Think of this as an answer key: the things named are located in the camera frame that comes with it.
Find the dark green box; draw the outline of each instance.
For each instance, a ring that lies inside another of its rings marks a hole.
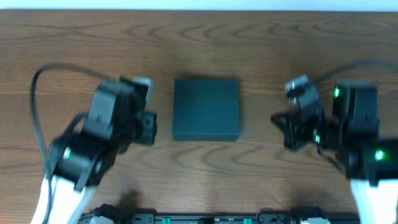
[[[176,141],[236,141],[238,81],[176,79],[173,136]]]

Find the wood grain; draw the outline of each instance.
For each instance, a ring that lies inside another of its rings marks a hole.
[[[357,59],[398,61],[398,15],[339,12],[1,11],[0,223],[28,223],[42,164],[30,120],[32,73],[70,62],[112,77],[150,77],[148,106],[158,113],[152,147],[133,145],[117,158],[89,208],[102,203],[158,212],[251,212],[318,205],[355,212],[349,182],[311,146],[286,151],[272,113],[287,109],[284,83],[315,78]],[[174,142],[174,78],[238,78],[242,132],[236,143]],[[397,135],[398,78],[376,68],[342,73],[320,84],[326,108],[336,79],[379,85],[381,134]],[[47,144],[90,106],[99,83],[48,72],[38,86]]]

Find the black cable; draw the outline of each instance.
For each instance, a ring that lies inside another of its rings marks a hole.
[[[256,214],[256,221],[257,222],[260,222],[259,221],[259,215],[260,215],[260,213],[261,212],[263,212],[264,210],[269,210],[269,211],[275,211],[274,209],[272,209],[272,208],[262,208],[262,209],[260,209],[258,212],[257,212],[257,214]],[[279,221],[281,221],[282,223],[284,223],[284,221],[283,221],[283,219],[281,219],[281,217],[278,215],[278,214],[275,214],[276,215],[276,217],[279,219]]]
[[[344,173],[344,168],[339,164],[339,162],[338,162],[336,159],[334,159],[334,158],[332,158],[332,157],[330,157],[330,156],[325,155],[324,153],[322,153],[322,148],[320,147],[320,145],[317,145],[317,152],[318,152],[318,155],[319,155],[320,157],[326,159],[328,162],[330,162],[331,164],[333,164],[334,167],[336,167],[336,169],[337,169],[338,171],[340,171],[341,173]]]
[[[37,110],[36,110],[35,91],[36,91],[37,80],[39,79],[40,74],[43,73],[44,71],[55,70],[55,69],[70,70],[70,71],[74,71],[74,72],[85,73],[89,76],[96,77],[96,78],[102,78],[102,79],[110,78],[110,77],[107,77],[99,72],[91,70],[89,68],[85,68],[85,67],[81,67],[81,66],[73,65],[73,64],[69,64],[69,63],[46,64],[43,67],[39,68],[35,72],[35,75],[33,76],[32,84],[30,86],[30,110],[32,113],[32,119],[33,119],[36,139],[39,142],[39,150],[40,150],[41,158],[43,160],[44,172],[49,181],[49,200],[47,202],[47,210],[45,212],[45,217],[43,220],[44,224],[49,222],[50,212],[52,209],[52,186],[51,186],[52,177],[51,177],[51,173],[50,173],[51,171],[50,171],[49,157],[47,156],[47,149],[45,147],[43,133],[42,133],[42,130],[40,127],[40,121],[39,121],[39,117],[37,115]]]
[[[341,66],[332,68],[331,70],[325,72],[323,75],[318,77],[313,82],[315,84],[318,84],[318,83],[321,83],[321,82],[323,82],[341,72],[347,72],[347,71],[350,71],[350,70],[353,70],[353,69],[359,68],[359,67],[384,67],[384,68],[388,68],[394,72],[398,72],[398,63],[390,62],[387,60],[362,59],[362,60],[357,60],[355,62],[350,62],[345,65],[341,65]]]

